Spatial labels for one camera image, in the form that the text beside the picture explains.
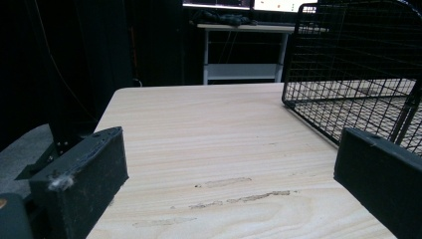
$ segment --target cable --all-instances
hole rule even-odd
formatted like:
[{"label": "cable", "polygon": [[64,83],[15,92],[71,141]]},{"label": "cable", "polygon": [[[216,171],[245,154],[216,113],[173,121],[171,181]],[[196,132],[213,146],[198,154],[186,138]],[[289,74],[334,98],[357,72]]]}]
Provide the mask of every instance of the cable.
[{"label": "cable", "polygon": [[230,40],[230,36],[231,36],[231,35],[232,35],[232,32],[230,31],[230,32],[229,32],[229,35],[227,36],[226,43],[224,43],[223,50],[221,51],[220,58],[218,59],[218,64],[220,64],[220,63],[221,63],[221,58],[223,57],[224,52],[226,51],[226,46],[227,46],[227,43],[228,43],[228,42],[229,42],[229,40]]},{"label": "cable", "polygon": [[42,31],[43,31],[43,35],[44,35],[44,39],[45,39],[45,42],[46,42],[46,45],[47,45],[47,49],[48,49],[48,51],[49,51],[49,56],[50,56],[50,59],[52,60],[52,62],[53,62],[53,65],[55,66],[55,69],[56,69],[56,71],[57,71],[57,73],[59,74],[59,77],[60,77],[60,80],[62,81],[62,83],[65,85],[65,87],[66,87],[66,89],[69,91],[69,93],[72,95],[72,97],[77,101],[77,103],[79,104],[79,106],[84,110],[84,112],[87,114],[87,116],[89,116],[92,120],[94,120],[95,122],[99,122],[99,120],[97,119],[97,118],[95,118],[89,111],[88,111],[88,109],[87,108],[85,108],[85,106],[84,106],[84,104],[78,99],[78,97],[77,97],[77,95],[74,93],[74,91],[71,89],[71,87],[68,85],[68,83],[66,82],[66,80],[65,80],[65,78],[62,76],[62,73],[60,72],[60,70],[59,70],[59,67],[57,66],[57,64],[56,64],[56,61],[54,60],[54,57],[53,57],[53,55],[52,55],[52,53],[51,53],[51,50],[50,50],[50,45],[49,45],[49,42],[48,42],[48,40],[47,40],[47,35],[46,35],[46,31],[45,31],[45,29],[44,29],[44,24],[43,24],[43,19],[41,19],[41,13],[40,13],[40,9],[38,8],[38,3],[37,3],[37,1],[34,1],[35,2],[35,6],[36,6],[36,8],[37,8],[37,12],[38,12],[38,17],[40,18],[40,24],[41,24],[41,29],[42,29]]},{"label": "cable", "polygon": [[230,47],[229,55],[227,55],[226,63],[229,63],[230,56],[232,55],[233,45],[235,45],[235,42],[236,42],[237,34],[238,34],[238,32],[236,32],[236,34],[235,34],[235,36],[233,38],[232,46]]}]

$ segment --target wood grain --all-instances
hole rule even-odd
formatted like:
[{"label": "wood grain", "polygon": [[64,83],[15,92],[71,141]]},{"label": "wood grain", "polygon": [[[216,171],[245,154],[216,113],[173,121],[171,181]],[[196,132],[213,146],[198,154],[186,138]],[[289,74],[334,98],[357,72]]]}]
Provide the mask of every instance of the wood grain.
[{"label": "wood grain", "polygon": [[393,238],[332,179],[336,147],[283,107],[283,84],[124,89],[130,179],[89,238]]}]

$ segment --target white shelf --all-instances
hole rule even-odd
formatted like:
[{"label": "white shelf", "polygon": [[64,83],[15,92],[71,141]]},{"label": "white shelf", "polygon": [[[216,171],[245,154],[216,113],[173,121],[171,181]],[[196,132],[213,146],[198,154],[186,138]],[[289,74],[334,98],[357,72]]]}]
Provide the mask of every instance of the white shelf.
[{"label": "white shelf", "polygon": [[269,26],[269,25],[240,25],[238,27],[230,25],[216,24],[198,24],[198,28],[204,28],[206,31],[232,31],[232,32],[263,32],[263,33],[287,33],[295,32],[295,26]]},{"label": "white shelf", "polygon": [[208,80],[274,79],[277,64],[209,64]]}]

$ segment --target wooden surface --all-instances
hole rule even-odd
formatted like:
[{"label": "wooden surface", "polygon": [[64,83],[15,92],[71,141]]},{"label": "wooden surface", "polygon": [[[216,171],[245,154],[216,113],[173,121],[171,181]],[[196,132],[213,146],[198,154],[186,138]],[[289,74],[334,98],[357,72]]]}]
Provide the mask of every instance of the wooden surface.
[{"label": "wooden surface", "polygon": [[283,84],[126,89],[130,179],[89,238],[393,238],[333,180],[336,147],[281,103]]},{"label": "wooden surface", "polygon": [[198,24],[198,28],[204,28],[207,31],[236,31],[236,32],[274,32],[274,33],[293,33],[294,26],[267,26],[267,25],[240,25],[239,27],[219,24]]}]

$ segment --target black wall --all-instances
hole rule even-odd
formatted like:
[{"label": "black wall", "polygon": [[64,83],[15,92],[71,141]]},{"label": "black wall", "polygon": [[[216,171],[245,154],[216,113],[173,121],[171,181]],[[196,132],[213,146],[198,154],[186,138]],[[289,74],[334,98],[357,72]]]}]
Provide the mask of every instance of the black wall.
[{"label": "black wall", "polygon": [[29,129],[47,122],[36,91],[16,15],[8,1],[0,1],[0,150]]},{"label": "black wall", "polygon": [[182,0],[128,0],[126,6],[142,84],[185,85]]},{"label": "black wall", "polygon": [[0,148],[44,122],[69,148],[94,131],[115,90],[133,86],[123,2],[2,5]]}]

